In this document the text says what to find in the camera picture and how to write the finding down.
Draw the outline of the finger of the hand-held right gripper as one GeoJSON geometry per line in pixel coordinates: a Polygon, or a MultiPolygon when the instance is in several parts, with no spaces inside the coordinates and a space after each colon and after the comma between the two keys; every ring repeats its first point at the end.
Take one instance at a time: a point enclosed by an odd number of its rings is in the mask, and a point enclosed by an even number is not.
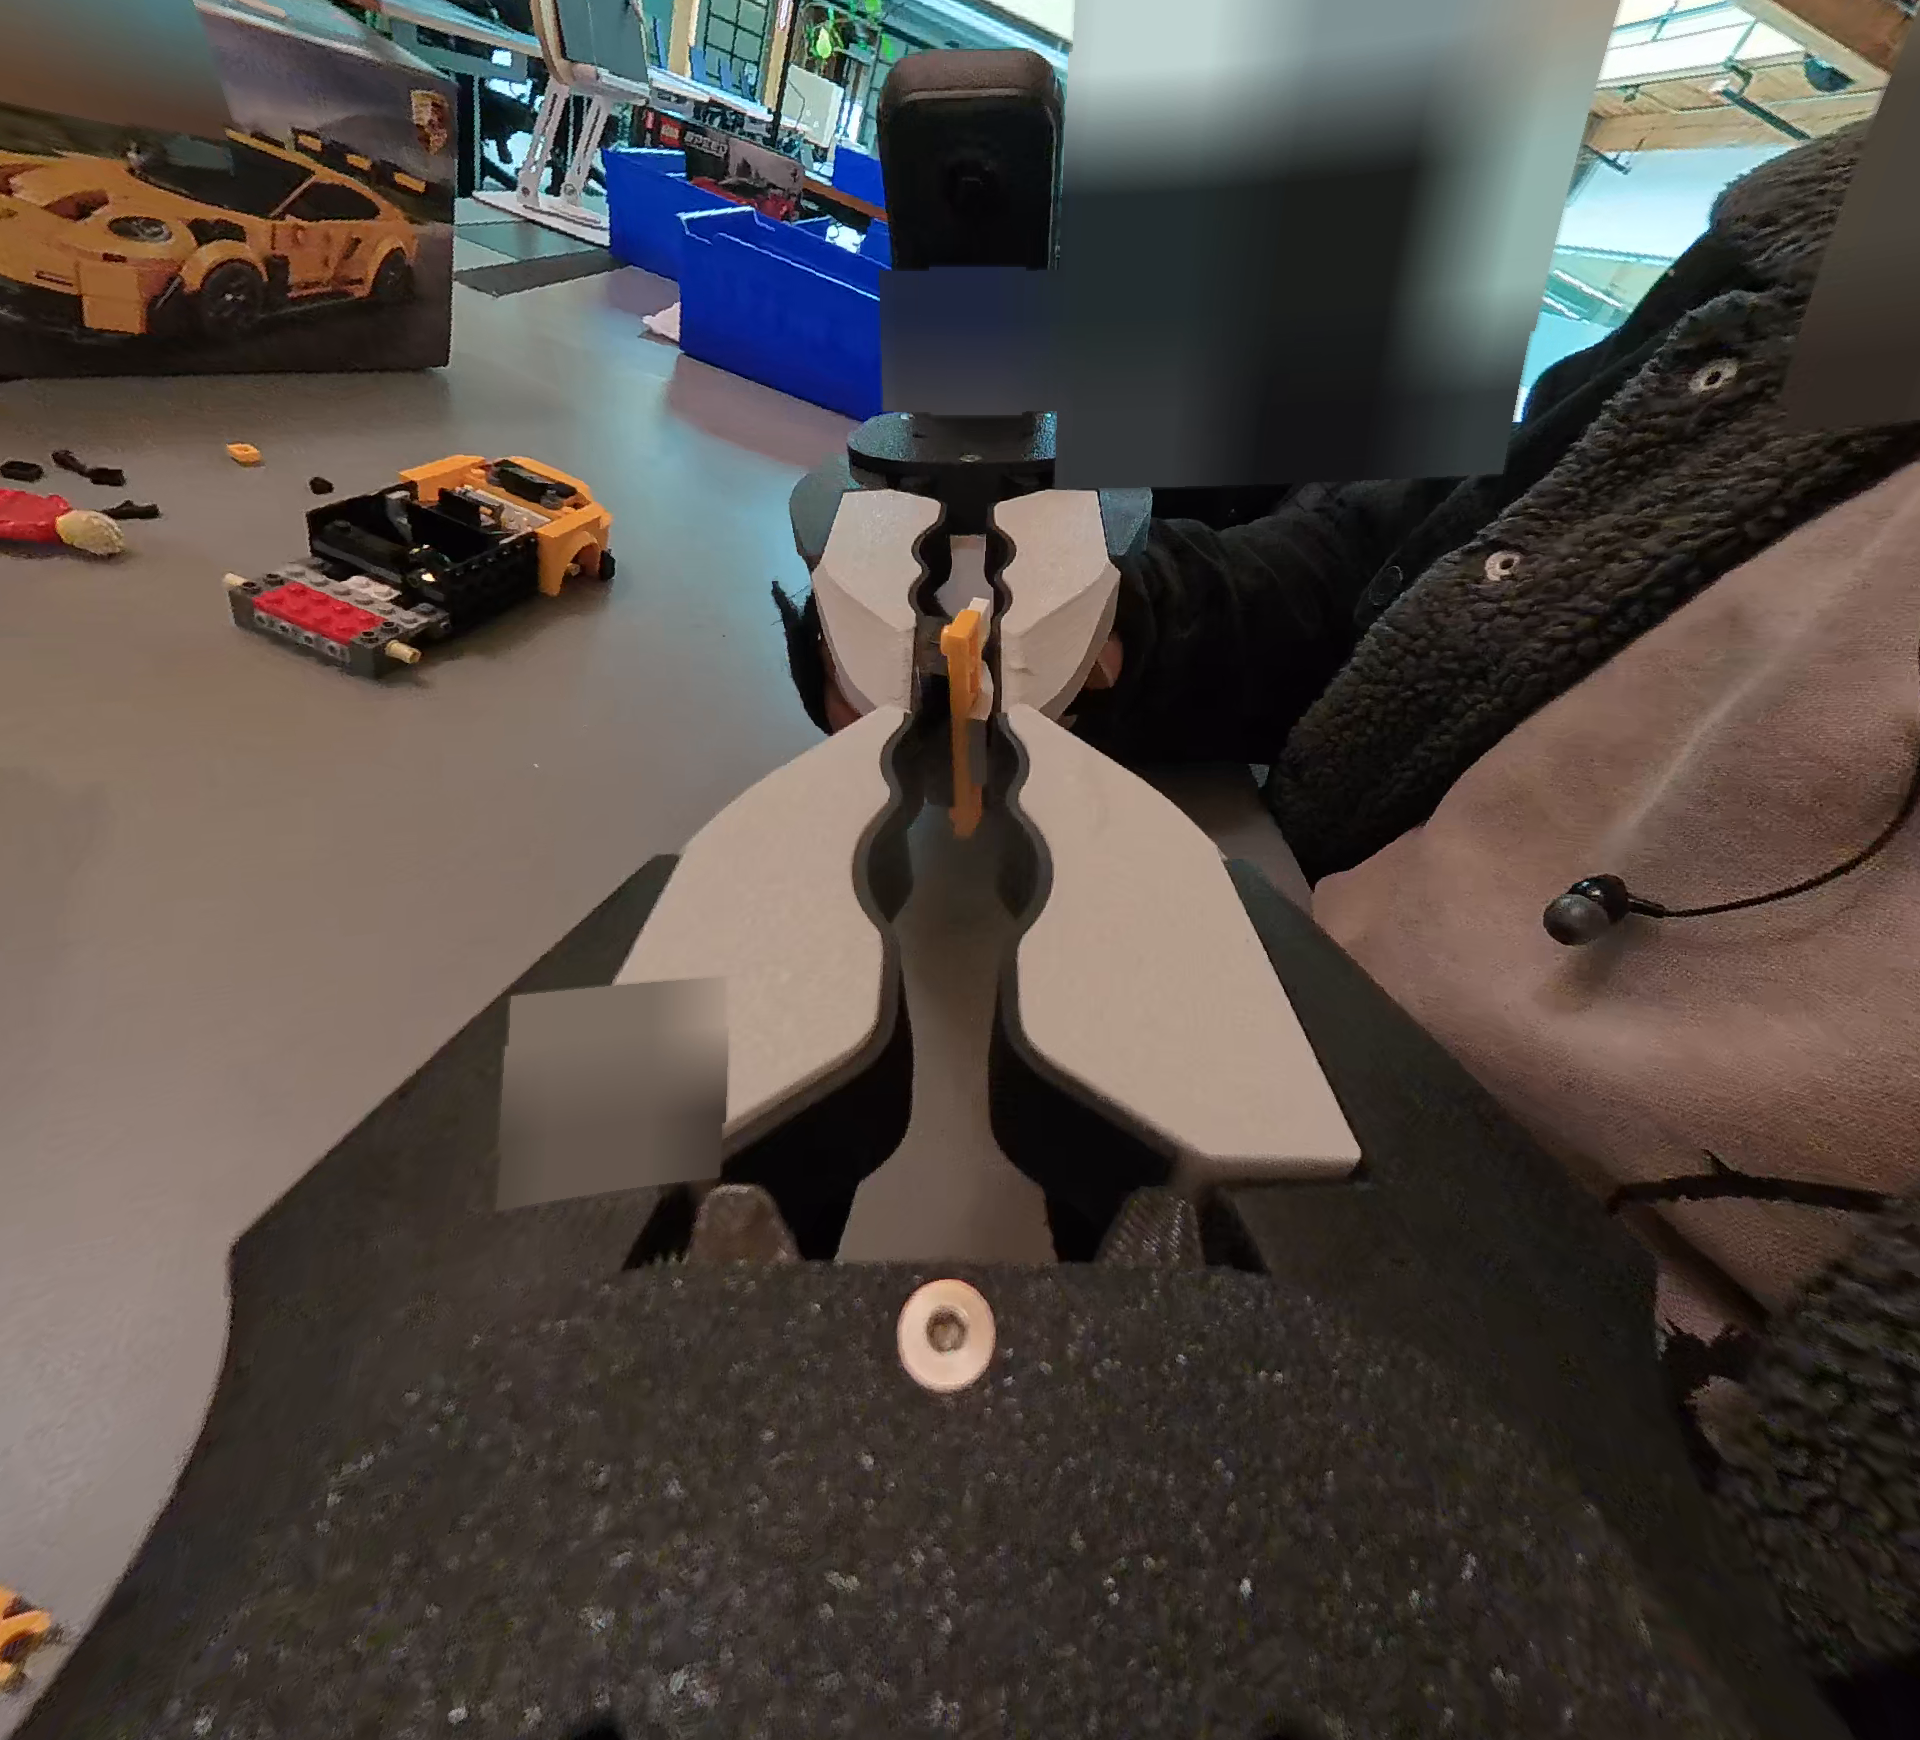
{"type": "Polygon", "coordinates": [[[918,711],[923,543],[942,521],[933,497],[897,487],[857,487],[840,499],[810,570],[830,724],[852,724],[887,706],[905,716],[918,711]]]}
{"type": "Polygon", "coordinates": [[[1117,624],[1117,572],[1091,489],[1049,487],[998,501],[1006,543],[997,621],[997,706],[1060,720],[1087,685],[1117,624]]]}

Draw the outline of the long orange lego plate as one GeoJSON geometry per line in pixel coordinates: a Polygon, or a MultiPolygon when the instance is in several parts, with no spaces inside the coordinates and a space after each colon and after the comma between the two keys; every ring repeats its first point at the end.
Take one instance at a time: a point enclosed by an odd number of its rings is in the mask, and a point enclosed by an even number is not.
{"type": "Polygon", "coordinates": [[[971,619],[954,624],[967,605],[939,632],[939,653],[949,680],[951,809],[957,841],[976,837],[985,816],[989,781],[991,720],[968,717],[968,630],[971,619]]]}

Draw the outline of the partly built lego car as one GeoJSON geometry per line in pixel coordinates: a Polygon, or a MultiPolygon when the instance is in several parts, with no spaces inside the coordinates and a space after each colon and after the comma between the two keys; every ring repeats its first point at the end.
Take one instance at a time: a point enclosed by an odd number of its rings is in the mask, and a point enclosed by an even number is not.
{"type": "Polygon", "coordinates": [[[312,508],[306,552],[227,575],[239,630],[361,677],[412,668],[574,582],[615,574],[612,516],[583,479],[523,455],[449,455],[312,508]]]}

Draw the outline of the red lego minifigure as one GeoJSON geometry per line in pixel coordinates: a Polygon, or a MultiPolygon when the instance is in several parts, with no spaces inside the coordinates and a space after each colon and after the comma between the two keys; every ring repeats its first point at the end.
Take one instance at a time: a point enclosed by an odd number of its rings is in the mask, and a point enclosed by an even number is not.
{"type": "Polygon", "coordinates": [[[127,552],[123,528],[98,509],[73,505],[61,493],[4,485],[3,543],[113,560],[127,552]]]}

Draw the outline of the beige shirt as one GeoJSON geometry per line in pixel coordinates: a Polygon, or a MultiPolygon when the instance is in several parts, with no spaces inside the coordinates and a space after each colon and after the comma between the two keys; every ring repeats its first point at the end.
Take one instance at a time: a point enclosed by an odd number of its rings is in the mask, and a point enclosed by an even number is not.
{"type": "Polygon", "coordinates": [[[1898,1197],[1918,1164],[1916,823],[1847,879],[1585,946],[1549,896],[1667,907],[1863,848],[1916,762],[1916,468],[1722,575],[1523,721],[1317,925],[1600,1195],[1711,1176],[1898,1197]]]}

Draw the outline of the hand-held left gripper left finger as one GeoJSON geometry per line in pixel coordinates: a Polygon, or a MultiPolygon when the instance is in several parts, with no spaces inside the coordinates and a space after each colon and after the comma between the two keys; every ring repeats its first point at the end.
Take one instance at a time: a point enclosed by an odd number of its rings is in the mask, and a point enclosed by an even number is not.
{"type": "Polygon", "coordinates": [[[900,804],[900,706],[742,792],[687,841],[615,985],[724,985],[722,1147],[743,1150],[861,1072],[892,1026],[894,968],[863,874],[900,804]]]}

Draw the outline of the blue plastic bin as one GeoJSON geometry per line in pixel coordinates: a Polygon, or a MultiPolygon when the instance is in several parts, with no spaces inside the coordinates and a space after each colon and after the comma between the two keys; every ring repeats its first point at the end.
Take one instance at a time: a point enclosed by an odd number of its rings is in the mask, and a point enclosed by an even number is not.
{"type": "Polygon", "coordinates": [[[743,203],[687,178],[679,149],[605,146],[600,158],[610,215],[610,252],[677,283],[683,269],[682,216],[726,213],[743,203]]]}
{"type": "Polygon", "coordinates": [[[679,216],[679,347],[709,368],[852,421],[881,411],[879,223],[857,249],[745,206],[679,216]]]}

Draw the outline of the black earbud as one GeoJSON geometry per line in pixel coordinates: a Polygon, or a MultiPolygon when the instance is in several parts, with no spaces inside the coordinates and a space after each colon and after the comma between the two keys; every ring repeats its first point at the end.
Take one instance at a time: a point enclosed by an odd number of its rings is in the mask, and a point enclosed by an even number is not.
{"type": "Polygon", "coordinates": [[[1541,911],[1541,931],[1557,945],[1579,948],[1595,945],[1628,923],[1699,923],[1787,905],[1836,886],[1875,864],[1883,850],[1908,828],[1916,811],[1918,766],[1912,766],[1907,792],[1880,832],[1863,848],[1810,879],[1719,903],[1671,907],[1628,888],[1617,874],[1590,874],[1549,901],[1541,911]]]}

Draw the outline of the cluster of small lego parts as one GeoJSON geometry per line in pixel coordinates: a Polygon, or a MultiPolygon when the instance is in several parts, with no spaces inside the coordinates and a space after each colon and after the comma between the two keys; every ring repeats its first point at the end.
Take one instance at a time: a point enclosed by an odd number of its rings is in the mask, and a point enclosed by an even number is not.
{"type": "Polygon", "coordinates": [[[13,1585],[3,1585],[0,1680],[3,1694],[25,1688],[31,1662],[62,1640],[61,1622],[13,1585]]]}

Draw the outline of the dark fleece jacket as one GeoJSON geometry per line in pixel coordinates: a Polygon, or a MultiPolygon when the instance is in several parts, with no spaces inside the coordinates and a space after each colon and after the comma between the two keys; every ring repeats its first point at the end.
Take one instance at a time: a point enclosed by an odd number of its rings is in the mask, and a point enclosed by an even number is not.
{"type": "MultiPolygon", "coordinates": [[[[1425,825],[1523,721],[1722,575],[1916,468],[1914,431],[1797,434],[1779,403],[1863,139],[1844,128],[1719,197],[1715,291],[1538,483],[1450,533],[1298,721],[1271,790],[1315,888],[1425,825]]],[[[1814,1672],[1874,1706],[1862,1729],[1916,1736],[1916,1185],[1878,1197],[1715,1167],[1585,1186],[1660,1260],[1710,1487],[1814,1672]]]]}

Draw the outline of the lego car box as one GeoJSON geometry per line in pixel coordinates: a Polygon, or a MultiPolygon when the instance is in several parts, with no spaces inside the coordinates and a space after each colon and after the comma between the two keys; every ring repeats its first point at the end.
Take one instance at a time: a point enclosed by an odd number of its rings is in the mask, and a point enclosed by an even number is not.
{"type": "Polygon", "coordinates": [[[322,0],[3,0],[6,381],[442,368],[449,81],[322,0]]]}

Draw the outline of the person's right forearm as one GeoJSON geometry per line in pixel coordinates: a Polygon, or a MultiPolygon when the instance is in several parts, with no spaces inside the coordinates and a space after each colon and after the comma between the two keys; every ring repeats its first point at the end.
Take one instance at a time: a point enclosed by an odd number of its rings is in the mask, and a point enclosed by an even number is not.
{"type": "Polygon", "coordinates": [[[1451,479],[1311,485],[1235,528],[1153,521],[1120,570],[1114,682],[1081,729],[1129,766],[1266,766],[1356,646],[1362,596],[1451,479]]]}

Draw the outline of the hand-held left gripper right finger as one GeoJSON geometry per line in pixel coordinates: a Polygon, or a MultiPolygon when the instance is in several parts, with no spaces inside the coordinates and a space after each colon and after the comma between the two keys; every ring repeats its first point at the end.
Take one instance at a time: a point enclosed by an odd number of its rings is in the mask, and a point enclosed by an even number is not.
{"type": "Polygon", "coordinates": [[[993,1131],[1044,1189],[1326,1181],[1360,1150],[1216,842],[1033,706],[993,1131]]]}

